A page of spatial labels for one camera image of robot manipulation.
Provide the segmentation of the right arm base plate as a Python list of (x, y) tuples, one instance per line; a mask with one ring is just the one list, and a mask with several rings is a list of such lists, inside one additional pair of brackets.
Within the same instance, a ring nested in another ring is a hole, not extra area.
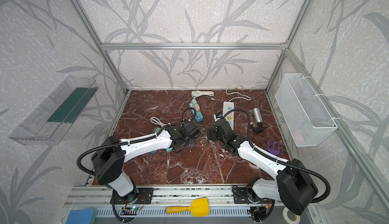
[(252, 193), (246, 187), (232, 186), (235, 204), (254, 204)]

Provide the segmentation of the pink plug adapter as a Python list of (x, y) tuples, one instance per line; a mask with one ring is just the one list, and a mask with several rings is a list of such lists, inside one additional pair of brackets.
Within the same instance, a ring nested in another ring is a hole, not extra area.
[(197, 112), (200, 111), (200, 106), (199, 106), (198, 104), (195, 104), (194, 107), (195, 107), (195, 109), (196, 109)]

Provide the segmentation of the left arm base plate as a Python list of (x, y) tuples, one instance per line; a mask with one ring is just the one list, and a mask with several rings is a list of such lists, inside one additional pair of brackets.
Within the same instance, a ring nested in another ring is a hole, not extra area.
[(115, 190), (111, 197), (110, 204), (151, 204), (153, 198), (154, 188), (137, 188), (129, 194), (121, 197)]

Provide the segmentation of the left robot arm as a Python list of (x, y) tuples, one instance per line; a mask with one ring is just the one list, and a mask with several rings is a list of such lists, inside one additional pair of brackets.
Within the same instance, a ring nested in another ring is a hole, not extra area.
[(167, 124), (155, 133), (132, 139), (108, 137), (101, 146), (82, 153), (77, 167), (129, 202), (138, 195), (138, 190), (123, 170), (126, 162), (161, 149), (192, 147), (199, 134), (196, 110), (190, 107), (183, 111), (179, 123)]

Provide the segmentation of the white square power strip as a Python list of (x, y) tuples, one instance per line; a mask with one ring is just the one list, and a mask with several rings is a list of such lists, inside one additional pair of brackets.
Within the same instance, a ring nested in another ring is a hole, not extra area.
[(170, 123), (163, 123), (159, 118), (157, 117), (151, 117), (150, 122), (155, 125), (159, 125), (160, 127), (164, 127), (166, 125), (170, 125)]

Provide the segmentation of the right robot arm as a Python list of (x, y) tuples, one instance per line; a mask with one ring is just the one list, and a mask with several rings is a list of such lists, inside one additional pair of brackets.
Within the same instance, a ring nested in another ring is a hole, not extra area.
[(222, 115), (215, 127), (208, 130), (210, 141), (222, 142), (226, 151), (264, 170), (272, 180), (255, 178), (247, 186), (248, 199), (257, 203), (267, 198), (280, 201), (295, 215), (302, 215), (311, 204), (325, 200), (331, 192), (329, 181), (319, 173), (305, 168), (298, 159), (277, 157), (258, 147), (250, 136), (237, 135)]

